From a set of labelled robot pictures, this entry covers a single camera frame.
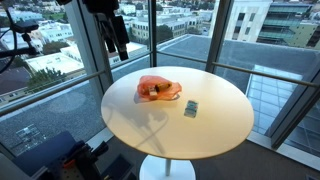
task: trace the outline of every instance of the balcony railing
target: balcony railing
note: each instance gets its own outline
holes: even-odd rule
[[[298,26],[301,20],[298,19],[266,19],[264,25],[271,26]]]
[[[289,30],[281,31],[281,32],[271,32],[271,31],[261,31],[259,37],[264,38],[292,38],[294,33]]]

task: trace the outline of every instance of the balcony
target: balcony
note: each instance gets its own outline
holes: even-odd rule
[[[265,19],[263,25],[269,26],[298,26],[301,20],[298,19]]]
[[[277,31],[261,31],[259,33],[259,37],[262,38],[274,38],[274,39],[287,39],[287,38],[292,38],[294,33],[290,30],[285,30],[282,32],[277,32]]]
[[[296,12],[306,12],[311,5],[308,4],[271,4],[269,12],[287,12],[287,13],[296,13]]]

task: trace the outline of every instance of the white pedestal base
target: white pedestal base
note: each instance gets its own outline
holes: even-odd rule
[[[195,180],[196,175],[190,161],[171,160],[170,175],[166,176],[166,159],[148,155],[141,165],[140,180]]]

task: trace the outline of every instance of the round white table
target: round white table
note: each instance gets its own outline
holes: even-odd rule
[[[179,82],[182,91],[171,101],[141,102],[137,85],[144,75]],[[184,116],[188,100],[199,103],[195,118]],[[254,122],[252,106],[237,87],[216,75],[183,67],[148,68],[122,77],[105,93],[101,112],[117,138],[149,154],[140,169],[140,179],[147,180],[195,179],[189,160],[237,147]]]

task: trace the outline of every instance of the table top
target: table top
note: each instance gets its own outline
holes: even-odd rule
[[[137,85],[144,75],[179,82],[179,97],[139,102]],[[188,100],[199,103],[195,118],[184,116]],[[254,122],[252,106],[237,87],[216,75],[183,67],[148,68],[122,77],[105,93],[101,112],[121,141],[169,159],[225,153],[247,138]]]

